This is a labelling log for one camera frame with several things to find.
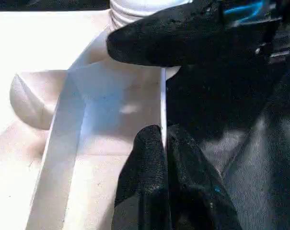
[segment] blue wire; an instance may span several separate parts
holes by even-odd
[[[253,11],[253,13],[247,17],[244,17],[244,18],[241,18],[238,20],[238,22],[243,22],[243,21],[246,21],[248,20],[249,18],[252,18],[254,16],[256,16],[260,9],[262,8],[263,6],[263,2],[257,2],[257,3],[253,3],[253,4],[249,4],[249,5],[246,5],[246,6],[239,6],[239,7],[235,7],[235,8],[232,8],[232,9],[229,9],[229,10],[226,10],[224,11],[224,14],[229,14],[229,13],[234,13],[234,12],[241,12],[241,11],[244,11],[244,10],[248,10],[248,9],[252,9],[252,8],[255,8],[255,11]]]

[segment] black fabric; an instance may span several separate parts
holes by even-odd
[[[112,229],[241,230],[220,175],[193,138],[169,128],[168,161],[161,143],[157,126],[137,134],[118,179]]]
[[[133,150],[124,165],[119,179],[115,198],[113,229],[122,219],[119,213],[129,207],[120,205],[125,200],[139,197],[139,230],[169,230],[169,196],[166,155],[158,126],[142,129],[135,137]],[[134,222],[125,223],[129,230]]]
[[[173,229],[241,230],[220,175],[196,142],[179,126],[167,131]]]
[[[100,11],[109,8],[109,0],[0,0],[0,11]]]
[[[290,230],[290,58],[184,66],[167,117],[221,174],[244,230]]]
[[[107,51],[120,62],[164,67],[254,57],[268,24],[278,21],[233,26],[221,2],[194,1],[126,25],[108,36]]]

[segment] black glove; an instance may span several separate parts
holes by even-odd
[[[271,43],[286,6],[277,9],[269,0],[196,0],[114,31],[107,50],[120,62],[162,67],[267,58],[275,52]]]
[[[241,230],[215,168],[193,138],[168,129],[141,130],[118,179],[113,230]]]

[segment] white surface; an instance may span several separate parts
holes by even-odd
[[[108,11],[0,12],[0,230],[24,229],[48,135],[12,110],[15,73],[68,69],[107,23]]]
[[[143,127],[160,125],[160,82],[160,68],[123,64],[108,56],[68,71],[27,230],[111,228],[117,178],[134,137]],[[108,162],[97,162],[104,159]],[[85,176],[84,171],[94,175]],[[102,194],[93,191],[98,181],[104,183],[99,185],[105,188]],[[86,211],[80,212],[79,202]]]

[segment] white plastic part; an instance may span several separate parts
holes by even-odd
[[[157,11],[192,0],[110,0],[113,29],[118,29]]]
[[[97,50],[106,36],[107,30],[83,54]],[[118,174],[134,137],[159,125],[165,143],[165,70],[102,56],[67,71],[26,230],[111,229]]]

